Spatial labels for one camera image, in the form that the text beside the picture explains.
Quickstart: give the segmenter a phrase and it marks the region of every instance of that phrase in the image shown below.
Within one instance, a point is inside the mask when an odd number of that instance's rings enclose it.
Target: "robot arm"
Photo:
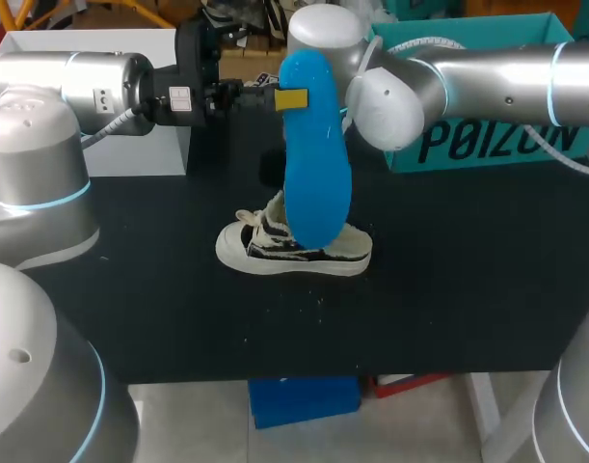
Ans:
[[[440,118],[589,126],[589,43],[475,51],[420,47],[408,59],[369,47],[349,11],[316,5],[294,14],[288,52],[312,48],[331,62],[341,101],[362,137],[399,150]],[[353,87],[360,87],[352,92]]]
[[[147,110],[114,133],[145,135],[155,124],[204,125],[206,115],[236,105],[275,109],[274,89],[219,80],[218,40],[205,22],[180,28],[175,46],[177,64],[160,69],[139,54],[1,55],[0,95],[22,87],[49,90],[70,106],[85,134],[140,103]],[[348,10],[313,5],[290,22],[288,53],[304,48],[329,60],[341,103],[352,110],[362,137],[380,150],[405,148],[440,118],[589,126],[589,43],[494,51],[425,46],[404,59],[370,48]]]

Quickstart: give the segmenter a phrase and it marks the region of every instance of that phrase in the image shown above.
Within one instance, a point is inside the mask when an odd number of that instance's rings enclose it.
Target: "yellow tag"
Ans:
[[[307,108],[308,90],[275,90],[275,110]]]

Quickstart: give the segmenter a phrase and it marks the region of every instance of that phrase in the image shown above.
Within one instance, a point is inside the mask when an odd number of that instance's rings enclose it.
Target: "shoe upper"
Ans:
[[[373,241],[364,231],[346,224],[339,236],[323,249],[305,249],[296,242],[285,218],[283,191],[264,210],[239,210],[236,217],[245,223],[243,246],[251,257],[289,260],[360,260],[371,253]]]

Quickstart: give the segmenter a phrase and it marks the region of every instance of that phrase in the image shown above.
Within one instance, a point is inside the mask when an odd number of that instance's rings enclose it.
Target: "floor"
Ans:
[[[492,376],[500,411],[529,373]],[[463,377],[384,399],[358,413],[254,429],[247,383],[132,386],[142,406],[136,463],[478,463],[479,442]]]

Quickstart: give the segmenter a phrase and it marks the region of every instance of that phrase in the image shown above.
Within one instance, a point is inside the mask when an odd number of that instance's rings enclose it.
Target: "white shoe sole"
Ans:
[[[335,260],[318,260],[313,262],[297,260],[269,260],[247,256],[247,251],[240,240],[240,234],[245,225],[236,222],[228,225],[217,238],[215,252],[217,259],[234,270],[252,275],[278,275],[288,272],[310,272],[339,277],[354,277],[360,275],[369,265],[371,255],[356,262]]]

